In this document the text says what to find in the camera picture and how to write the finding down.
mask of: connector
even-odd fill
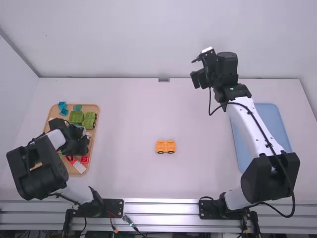
[[[132,227],[133,229],[135,228],[135,225],[134,225],[133,221],[132,221],[127,215],[124,215],[124,216],[122,217],[122,219],[123,219],[125,222],[129,223],[130,227]]]
[[[118,234],[118,230],[113,226],[113,225],[111,225],[111,227],[112,227],[112,229],[113,229],[113,232],[115,233],[115,234]]]

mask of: blue tray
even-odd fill
[[[291,144],[287,137],[278,107],[275,104],[270,103],[255,103],[255,107],[275,140],[284,148],[287,153],[292,152]],[[251,158],[247,144],[242,139],[238,127],[232,122],[231,126],[233,131],[234,145],[236,148],[238,167],[243,173],[253,158]]]

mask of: metal frame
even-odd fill
[[[201,220],[197,199],[124,199],[124,213],[142,232],[212,232],[238,233],[234,220]],[[283,213],[289,213],[287,199],[271,202]],[[65,211],[71,205],[61,201],[0,201],[1,230],[61,230]],[[317,202],[298,201],[292,218],[280,217],[266,206],[252,208],[258,212],[262,233],[317,234]],[[132,232],[121,219],[113,219],[119,231]],[[74,218],[73,230],[81,230],[84,219]],[[87,230],[112,231],[108,218],[87,218]]]

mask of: orange toy car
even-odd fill
[[[173,154],[176,152],[176,143],[173,140],[158,140],[156,144],[156,152],[159,154],[163,154],[167,152],[168,154]]]
[[[159,154],[163,154],[165,152],[165,141],[164,140],[157,141],[156,152]]]

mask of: teal block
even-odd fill
[[[62,115],[62,116],[67,116],[67,114],[68,114],[68,110],[67,109],[65,109],[65,108],[63,108],[61,111],[60,111],[60,113],[59,113],[60,115]]]
[[[63,108],[67,108],[67,104],[66,104],[66,102],[59,102],[58,103],[58,108],[60,109],[60,110],[62,110]]]
[[[80,112],[81,108],[82,108],[81,105],[74,105],[74,111],[76,111],[76,112]]]

